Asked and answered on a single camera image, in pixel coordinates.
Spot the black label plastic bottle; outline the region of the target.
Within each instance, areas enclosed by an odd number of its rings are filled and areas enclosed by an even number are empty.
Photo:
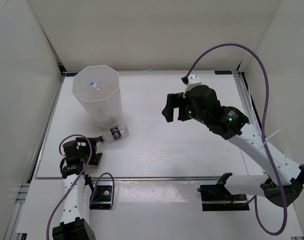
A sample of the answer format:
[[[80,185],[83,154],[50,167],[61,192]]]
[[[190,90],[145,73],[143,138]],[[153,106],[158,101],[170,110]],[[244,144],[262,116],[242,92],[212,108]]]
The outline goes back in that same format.
[[[129,135],[129,130],[126,124],[120,124],[109,129],[105,134],[98,137],[98,142],[110,143],[120,139],[124,139]]]

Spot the clear unlabelled plastic bottle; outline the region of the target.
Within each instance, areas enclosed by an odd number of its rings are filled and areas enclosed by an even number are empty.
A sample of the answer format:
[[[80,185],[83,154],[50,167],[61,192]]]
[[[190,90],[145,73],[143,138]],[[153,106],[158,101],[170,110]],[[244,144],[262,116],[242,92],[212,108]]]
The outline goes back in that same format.
[[[98,84],[94,81],[89,83],[89,89],[91,90],[91,92],[95,91],[95,92],[98,92],[100,94],[103,92],[102,88],[99,87]]]

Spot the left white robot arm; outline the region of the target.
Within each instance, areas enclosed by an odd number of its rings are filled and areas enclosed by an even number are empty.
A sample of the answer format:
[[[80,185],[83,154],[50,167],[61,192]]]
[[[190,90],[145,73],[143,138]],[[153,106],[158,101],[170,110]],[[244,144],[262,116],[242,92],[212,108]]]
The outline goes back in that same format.
[[[86,173],[89,165],[98,165],[102,154],[97,153],[99,137],[87,138],[73,134],[74,140],[62,140],[59,153],[60,172],[64,195],[54,208],[47,223],[46,239],[94,240],[95,233],[90,227],[90,200],[96,196],[96,187]]]

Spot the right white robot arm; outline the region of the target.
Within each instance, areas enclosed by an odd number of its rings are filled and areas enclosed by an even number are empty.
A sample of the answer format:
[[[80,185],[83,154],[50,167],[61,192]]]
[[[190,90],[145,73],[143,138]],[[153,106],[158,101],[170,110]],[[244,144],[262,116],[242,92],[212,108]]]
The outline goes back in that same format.
[[[223,106],[215,90],[201,83],[196,75],[182,79],[184,92],[170,93],[162,115],[173,121],[174,109],[178,120],[196,120],[231,144],[240,148],[263,170],[263,175],[234,175],[225,173],[215,184],[201,185],[198,189],[205,202],[232,201],[236,195],[256,195],[267,198],[282,207],[293,203],[304,185],[304,164],[286,157],[271,143],[264,142],[249,118],[233,106]]]

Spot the white octagonal plastic bin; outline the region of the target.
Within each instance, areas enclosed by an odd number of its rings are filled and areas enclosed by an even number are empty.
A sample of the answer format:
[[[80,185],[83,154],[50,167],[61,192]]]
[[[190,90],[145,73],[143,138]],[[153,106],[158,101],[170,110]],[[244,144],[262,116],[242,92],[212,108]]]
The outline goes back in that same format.
[[[96,82],[103,92],[91,92],[89,83]],[[73,78],[72,93],[95,125],[111,129],[122,117],[119,73],[107,65],[88,66]]]

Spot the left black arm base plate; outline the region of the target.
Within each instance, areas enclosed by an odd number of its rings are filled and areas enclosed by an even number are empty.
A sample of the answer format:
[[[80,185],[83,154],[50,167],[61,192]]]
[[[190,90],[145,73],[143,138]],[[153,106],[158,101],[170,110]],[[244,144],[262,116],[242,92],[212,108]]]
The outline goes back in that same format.
[[[96,185],[96,193],[90,204],[91,210],[111,210],[114,204],[114,186],[111,179],[100,180]]]

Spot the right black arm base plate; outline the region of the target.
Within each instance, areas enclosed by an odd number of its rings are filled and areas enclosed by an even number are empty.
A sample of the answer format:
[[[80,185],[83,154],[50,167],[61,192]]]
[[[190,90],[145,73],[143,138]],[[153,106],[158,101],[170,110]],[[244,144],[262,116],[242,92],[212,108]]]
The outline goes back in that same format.
[[[245,194],[231,194],[221,184],[203,184],[197,189],[201,195],[203,212],[248,211]]]

